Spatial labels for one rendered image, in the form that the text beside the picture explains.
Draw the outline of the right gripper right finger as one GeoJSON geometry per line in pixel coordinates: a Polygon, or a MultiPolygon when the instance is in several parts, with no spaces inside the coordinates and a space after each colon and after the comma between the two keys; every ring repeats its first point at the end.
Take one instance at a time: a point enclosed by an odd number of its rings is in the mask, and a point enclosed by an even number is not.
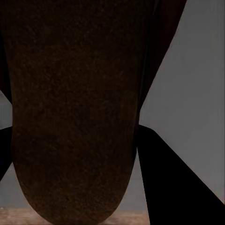
{"type": "Polygon", "coordinates": [[[152,129],[137,149],[150,225],[225,225],[225,205],[152,129]]]}

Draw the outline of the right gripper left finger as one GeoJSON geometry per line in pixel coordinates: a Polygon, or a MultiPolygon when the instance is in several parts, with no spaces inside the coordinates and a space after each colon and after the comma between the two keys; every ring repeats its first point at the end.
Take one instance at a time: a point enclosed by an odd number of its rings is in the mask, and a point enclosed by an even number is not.
{"type": "Polygon", "coordinates": [[[0,130],[0,181],[13,162],[10,150],[11,137],[12,127],[0,130]]]}

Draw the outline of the sandal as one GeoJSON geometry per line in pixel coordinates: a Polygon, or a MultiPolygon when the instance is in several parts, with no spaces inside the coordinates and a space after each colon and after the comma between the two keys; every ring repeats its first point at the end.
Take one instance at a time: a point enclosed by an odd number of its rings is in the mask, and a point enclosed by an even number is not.
{"type": "Polygon", "coordinates": [[[30,206],[99,225],[133,170],[140,109],[187,0],[0,0],[0,90],[30,206]]]}

